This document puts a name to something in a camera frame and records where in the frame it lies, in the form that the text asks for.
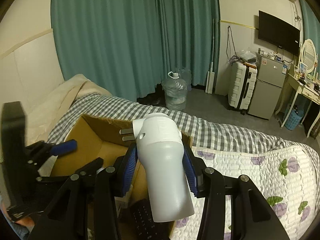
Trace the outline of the person's left hand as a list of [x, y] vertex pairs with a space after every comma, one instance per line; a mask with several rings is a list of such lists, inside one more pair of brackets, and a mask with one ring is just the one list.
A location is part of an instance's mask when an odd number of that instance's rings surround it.
[[32, 230], [33, 227], [35, 226], [35, 222], [33, 221], [33, 219], [31, 217], [24, 217], [18, 221], [13, 221], [12, 219], [10, 219], [10, 221], [15, 224], [29, 228], [30, 230]]

